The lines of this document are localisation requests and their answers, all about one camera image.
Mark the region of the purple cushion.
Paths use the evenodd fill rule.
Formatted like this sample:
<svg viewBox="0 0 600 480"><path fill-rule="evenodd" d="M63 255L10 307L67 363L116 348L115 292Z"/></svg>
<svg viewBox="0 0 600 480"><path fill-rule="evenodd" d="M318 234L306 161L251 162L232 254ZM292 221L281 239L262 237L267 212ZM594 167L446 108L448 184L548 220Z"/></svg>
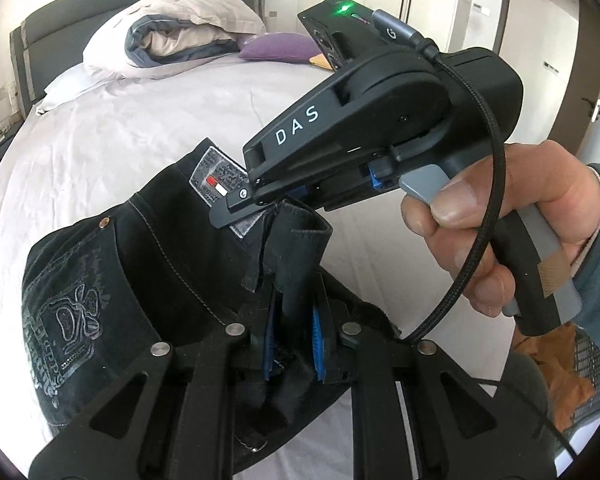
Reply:
<svg viewBox="0 0 600 480"><path fill-rule="evenodd" d="M248 40L239 57L250 62L309 63L321 49L308 36L296 32L276 32Z"/></svg>

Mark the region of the rolled white grey duvet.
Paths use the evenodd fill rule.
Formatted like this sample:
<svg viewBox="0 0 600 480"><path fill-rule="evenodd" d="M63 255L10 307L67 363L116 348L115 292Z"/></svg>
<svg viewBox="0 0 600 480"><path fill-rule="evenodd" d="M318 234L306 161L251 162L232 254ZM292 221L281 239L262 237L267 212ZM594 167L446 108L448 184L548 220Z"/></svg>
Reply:
<svg viewBox="0 0 600 480"><path fill-rule="evenodd" d="M94 32L83 63L123 78L160 78L237 53L265 33L242 0L140 0Z"/></svg>

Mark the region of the white pillow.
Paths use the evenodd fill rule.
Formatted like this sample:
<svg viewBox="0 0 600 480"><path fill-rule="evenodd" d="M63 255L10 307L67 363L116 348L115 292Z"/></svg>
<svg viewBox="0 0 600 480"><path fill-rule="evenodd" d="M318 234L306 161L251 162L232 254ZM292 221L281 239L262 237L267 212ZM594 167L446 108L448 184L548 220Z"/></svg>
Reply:
<svg viewBox="0 0 600 480"><path fill-rule="evenodd" d="M117 73L109 70L102 70L84 63L76 64L62 72L45 87L44 98L34 107L35 114L42 116L58 106L118 78Z"/></svg>

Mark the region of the black denim pants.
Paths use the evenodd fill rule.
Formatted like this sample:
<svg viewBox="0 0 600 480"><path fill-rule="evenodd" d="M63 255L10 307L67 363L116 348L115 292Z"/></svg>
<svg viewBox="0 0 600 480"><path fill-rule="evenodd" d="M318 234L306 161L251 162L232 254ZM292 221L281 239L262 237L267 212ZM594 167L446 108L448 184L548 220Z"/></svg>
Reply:
<svg viewBox="0 0 600 480"><path fill-rule="evenodd" d="M125 202L51 232L30 250L22 329L32 380L53 434L65 430L145 350L183 347L239 320L264 286L279 298L271 373L237 382L234 469L275 453L347 391L316 376L313 310L343 304L386 337L396 328L321 267L332 227L293 200L217 229L209 209L244 172L204 140Z"/></svg>

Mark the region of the dark grey upholstered headboard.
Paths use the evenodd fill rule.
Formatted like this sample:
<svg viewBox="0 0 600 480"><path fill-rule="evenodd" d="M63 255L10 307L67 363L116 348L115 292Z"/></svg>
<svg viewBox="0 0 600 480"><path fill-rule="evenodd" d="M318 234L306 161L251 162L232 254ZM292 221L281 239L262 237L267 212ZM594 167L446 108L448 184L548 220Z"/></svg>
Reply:
<svg viewBox="0 0 600 480"><path fill-rule="evenodd" d="M20 114L29 115L44 89L64 70L82 61L94 32L138 0L55 0L27 16L9 34ZM242 0L258 15L265 0Z"/></svg>

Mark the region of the white bed sheet mattress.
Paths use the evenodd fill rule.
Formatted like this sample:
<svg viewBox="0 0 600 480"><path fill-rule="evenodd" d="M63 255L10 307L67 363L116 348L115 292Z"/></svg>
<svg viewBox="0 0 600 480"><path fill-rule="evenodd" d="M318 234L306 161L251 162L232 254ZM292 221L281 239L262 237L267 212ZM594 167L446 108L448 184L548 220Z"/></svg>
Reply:
<svg viewBox="0 0 600 480"><path fill-rule="evenodd" d="M230 157L319 84L313 66L228 56L169 78L121 79L31 115L0 163L0 448L21 471L50 442L21 326L21 281L44 235L127 200L212 140ZM356 296L415 328L450 286L390 192L327 214L324 268Z"/></svg>

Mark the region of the yellow cushion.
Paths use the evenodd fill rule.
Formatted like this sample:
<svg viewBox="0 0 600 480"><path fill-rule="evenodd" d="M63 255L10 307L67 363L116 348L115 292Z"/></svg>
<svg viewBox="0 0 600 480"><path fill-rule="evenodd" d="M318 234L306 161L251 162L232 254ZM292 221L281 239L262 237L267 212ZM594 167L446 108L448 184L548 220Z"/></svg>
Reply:
<svg viewBox="0 0 600 480"><path fill-rule="evenodd" d="M332 70L332 66L330 65L330 63L328 62L328 59L326 58L326 56L324 54L318 54L318 55L312 56L312 58L309 59L309 62L313 66L319 67L322 70Z"/></svg>

